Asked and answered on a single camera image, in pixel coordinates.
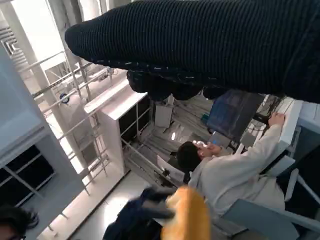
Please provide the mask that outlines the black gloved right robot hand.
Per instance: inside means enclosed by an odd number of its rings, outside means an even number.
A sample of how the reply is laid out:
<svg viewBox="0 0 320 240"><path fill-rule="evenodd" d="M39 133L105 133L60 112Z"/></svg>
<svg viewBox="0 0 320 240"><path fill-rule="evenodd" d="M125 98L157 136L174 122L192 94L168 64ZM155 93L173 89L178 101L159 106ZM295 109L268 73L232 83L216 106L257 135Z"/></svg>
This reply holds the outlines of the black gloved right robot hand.
<svg viewBox="0 0 320 240"><path fill-rule="evenodd" d="M70 51L155 101L228 90L320 101L317 0L138 0L71 26Z"/></svg>

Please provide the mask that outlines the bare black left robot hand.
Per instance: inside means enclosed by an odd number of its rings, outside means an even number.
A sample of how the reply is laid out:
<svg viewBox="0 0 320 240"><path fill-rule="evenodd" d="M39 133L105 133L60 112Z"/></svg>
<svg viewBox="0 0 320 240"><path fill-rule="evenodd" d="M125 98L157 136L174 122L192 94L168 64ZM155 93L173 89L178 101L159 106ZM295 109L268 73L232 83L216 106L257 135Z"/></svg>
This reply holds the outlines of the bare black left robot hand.
<svg viewBox="0 0 320 240"><path fill-rule="evenodd" d="M147 187L140 196L128 201L106 228L104 240L159 240L162 226L156 221L171 220L174 212L165 201L176 188Z"/></svg>

